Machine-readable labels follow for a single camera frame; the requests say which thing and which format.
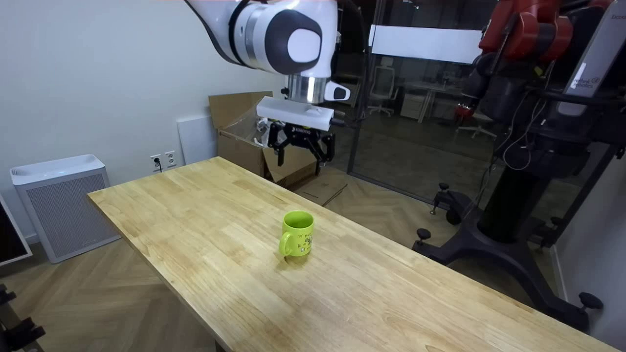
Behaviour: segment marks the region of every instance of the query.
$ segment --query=wooden tabletop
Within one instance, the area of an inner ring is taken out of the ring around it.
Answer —
[[[610,350],[222,159],[89,194],[228,350]],[[281,217],[312,253],[277,256]]]

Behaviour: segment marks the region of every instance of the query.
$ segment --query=floor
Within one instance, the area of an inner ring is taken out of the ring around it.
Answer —
[[[418,227],[432,231],[432,245],[442,245],[455,231],[442,213],[432,215],[430,206],[346,176],[336,168],[324,168],[297,192],[404,247],[412,245]],[[46,335],[39,341],[43,350],[193,352],[213,348],[207,329],[125,241],[62,264],[44,262],[41,249],[35,253],[33,260],[0,268],[0,282],[17,294],[11,303],[17,315],[33,317],[44,327]],[[535,253],[535,258],[545,278],[553,282],[549,256]],[[508,276],[489,266],[463,260],[451,268],[528,301]]]

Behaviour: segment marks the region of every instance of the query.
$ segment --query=green cup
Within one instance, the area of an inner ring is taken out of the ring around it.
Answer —
[[[312,215],[307,211],[289,211],[281,219],[279,255],[307,256],[311,253]]]

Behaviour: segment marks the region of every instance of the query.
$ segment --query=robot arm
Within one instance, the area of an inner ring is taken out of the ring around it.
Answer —
[[[285,75],[289,100],[348,100],[330,82],[336,45],[336,0],[185,0],[217,53],[234,65]]]
[[[473,73],[463,88],[465,98],[455,110],[457,120],[469,120],[485,96],[500,59],[541,61],[559,59],[571,43],[571,24],[559,14],[561,0],[498,0],[490,12]]]
[[[348,100],[350,90],[330,82],[336,45],[336,0],[185,0],[205,26],[217,53],[240,67],[287,77],[287,100],[256,106],[254,143],[271,147],[277,165],[287,145],[330,161],[332,110],[311,106]]]

